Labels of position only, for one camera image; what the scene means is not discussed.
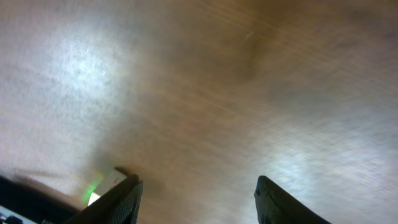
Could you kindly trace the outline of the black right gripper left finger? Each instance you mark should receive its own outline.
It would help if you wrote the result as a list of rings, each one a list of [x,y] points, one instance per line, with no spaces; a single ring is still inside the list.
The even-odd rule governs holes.
[[[64,224],[136,224],[143,181],[138,175],[122,182]]]

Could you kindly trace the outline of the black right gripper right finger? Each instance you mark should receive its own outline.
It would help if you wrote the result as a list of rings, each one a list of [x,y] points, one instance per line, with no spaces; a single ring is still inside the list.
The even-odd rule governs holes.
[[[267,176],[258,177],[254,198],[260,224],[330,224]]]

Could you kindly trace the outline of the plain wooden block row end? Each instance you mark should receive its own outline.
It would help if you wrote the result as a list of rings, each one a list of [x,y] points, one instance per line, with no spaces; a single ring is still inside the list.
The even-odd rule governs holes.
[[[84,193],[83,201],[86,202],[86,206],[88,207],[94,203],[126,177],[125,174],[116,169],[109,171],[106,175],[101,175],[98,180],[89,185]]]

